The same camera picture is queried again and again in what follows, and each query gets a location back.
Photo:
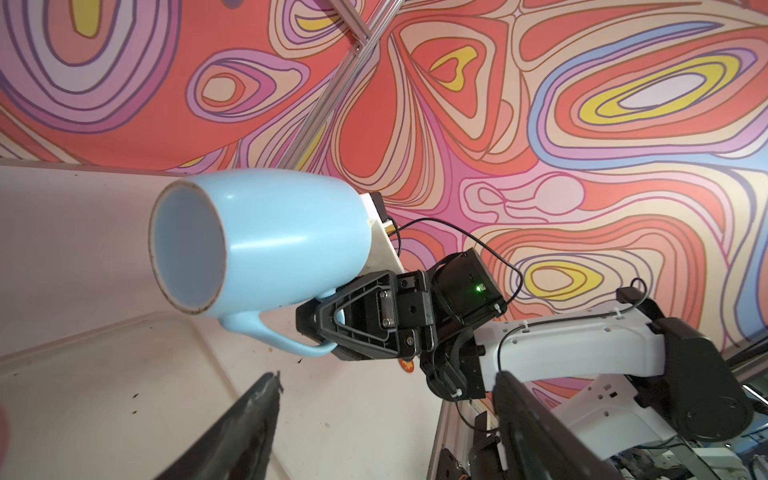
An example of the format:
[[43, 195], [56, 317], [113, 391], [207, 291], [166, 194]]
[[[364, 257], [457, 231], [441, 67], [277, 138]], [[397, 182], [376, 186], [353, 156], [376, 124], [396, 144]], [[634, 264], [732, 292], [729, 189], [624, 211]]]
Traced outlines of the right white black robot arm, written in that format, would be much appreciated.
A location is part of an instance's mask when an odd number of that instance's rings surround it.
[[754, 408], [714, 344], [665, 316], [638, 285], [619, 288], [609, 310], [504, 324], [508, 301], [473, 250], [427, 271], [361, 275], [301, 305], [298, 331], [345, 361], [417, 360], [429, 390], [460, 403], [491, 396], [498, 378], [519, 387], [587, 376], [584, 391], [554, 411], [559, 427], [597, 458], [626, 450], [671, 451], [697, 479], [740, 479], [721, 448]]

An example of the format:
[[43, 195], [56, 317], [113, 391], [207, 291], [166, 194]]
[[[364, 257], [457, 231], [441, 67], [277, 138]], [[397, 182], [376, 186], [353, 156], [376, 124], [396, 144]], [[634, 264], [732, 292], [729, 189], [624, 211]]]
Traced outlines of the light blue mug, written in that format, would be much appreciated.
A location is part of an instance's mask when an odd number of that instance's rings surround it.
[[174, 181], [155, 201], [148, 229], [154, 277], [175, 309], [301, 357], [337, 345], [285, 337], [261, 314], [333, 295], [360, 274], [371, 245], [369, 214], [353, 187], [283, 169]]

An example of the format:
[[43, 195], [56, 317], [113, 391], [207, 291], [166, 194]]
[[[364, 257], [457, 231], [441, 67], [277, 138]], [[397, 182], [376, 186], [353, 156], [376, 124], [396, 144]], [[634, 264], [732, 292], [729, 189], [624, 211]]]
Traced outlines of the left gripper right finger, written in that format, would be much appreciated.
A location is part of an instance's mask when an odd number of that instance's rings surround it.
[[508, 479], [609, 480], [622, 475], [593, 454], [511, 373], [495, 377], [493, 403], [499, 420]]

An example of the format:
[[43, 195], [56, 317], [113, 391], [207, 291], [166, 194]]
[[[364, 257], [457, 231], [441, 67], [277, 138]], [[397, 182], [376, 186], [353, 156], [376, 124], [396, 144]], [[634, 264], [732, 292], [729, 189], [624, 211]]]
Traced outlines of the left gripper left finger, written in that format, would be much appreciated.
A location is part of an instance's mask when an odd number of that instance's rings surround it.
[[277, 373], [262, 375], [160, 479], [255, 479], [267, 476], [280, 410]]

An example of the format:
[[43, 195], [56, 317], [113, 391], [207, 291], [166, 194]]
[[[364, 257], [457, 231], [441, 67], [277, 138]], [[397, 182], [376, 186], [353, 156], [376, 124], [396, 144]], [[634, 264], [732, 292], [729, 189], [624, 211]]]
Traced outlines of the beige serving tray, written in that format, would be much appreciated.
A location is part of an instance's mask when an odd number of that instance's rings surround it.
[[5, 479], [152, 479], [237, 392], [194, 323], [131, 319], [4, 356]]

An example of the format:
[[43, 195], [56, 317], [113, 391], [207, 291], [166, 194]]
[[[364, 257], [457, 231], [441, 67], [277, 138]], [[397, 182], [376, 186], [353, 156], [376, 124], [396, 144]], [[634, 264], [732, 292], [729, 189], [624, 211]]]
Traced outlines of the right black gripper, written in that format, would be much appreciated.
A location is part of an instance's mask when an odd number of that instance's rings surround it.
[[357, 277], [300, 305], [296, 329], [335, 343], [332, 354], [342, 361], [411, 360], [507, 312], [507, 299], [473, 249], [400, 277], [397, 296], [395, 281], [390, 271]]

